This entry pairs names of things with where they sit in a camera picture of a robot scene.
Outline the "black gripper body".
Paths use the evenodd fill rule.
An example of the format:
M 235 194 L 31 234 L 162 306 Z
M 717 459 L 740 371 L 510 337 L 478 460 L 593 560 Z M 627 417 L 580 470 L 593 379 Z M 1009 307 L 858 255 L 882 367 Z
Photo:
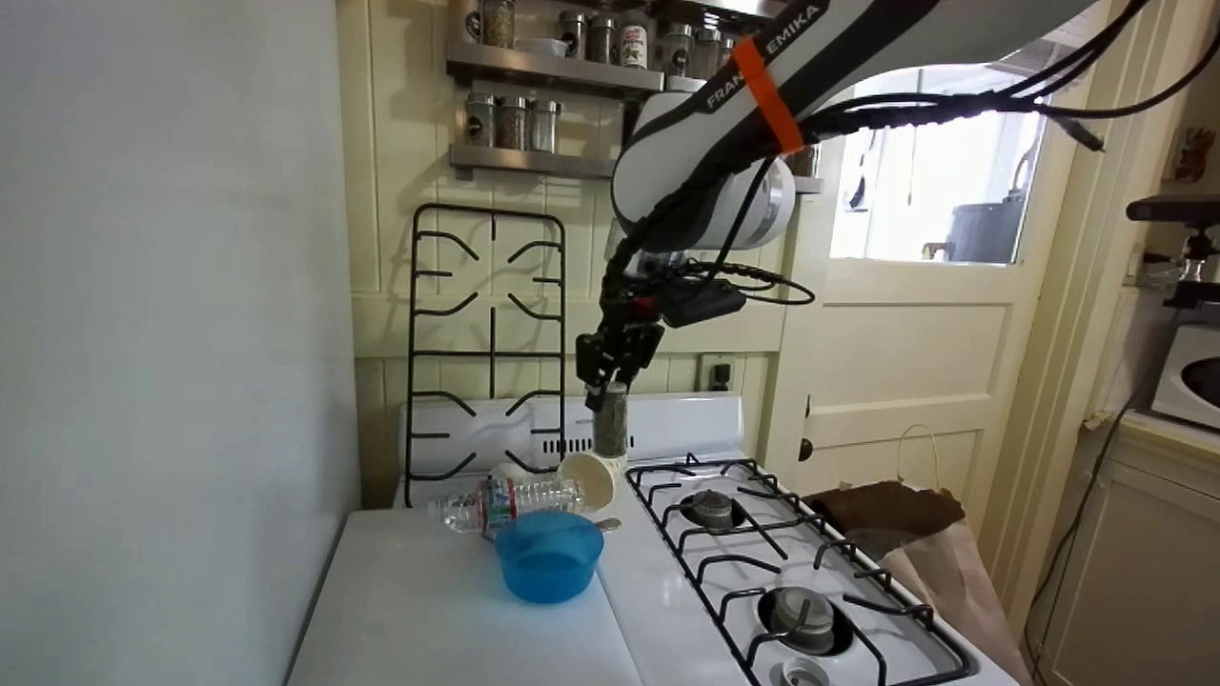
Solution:
M 701 262 L 656 262 L 640 276 L 605 276 L 599 329 L 575 341 L 580 380 L 632 380 L 661 351 L 669 329 L 740 313 L 748 294 L 704 278 Z

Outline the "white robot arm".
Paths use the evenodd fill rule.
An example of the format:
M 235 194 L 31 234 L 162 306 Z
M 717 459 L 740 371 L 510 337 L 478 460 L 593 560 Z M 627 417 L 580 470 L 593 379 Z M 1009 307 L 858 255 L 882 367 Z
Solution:
M 793 216 L 791 154 L 858 128 L 933 125 L 979 109 L 1039 109 L 1027 76 L 988 90 L 858 84 L 898 69 L 1001 62 L 1091 0 L 791 0 L 734 46 L 689 94 L 650 94 L 615 159 L 623 227 L 599 286 L 599 329 L 575 341 L 575 379 L 603 412 L 654 361 L 669 329 L 740 313 L 730 250 Z

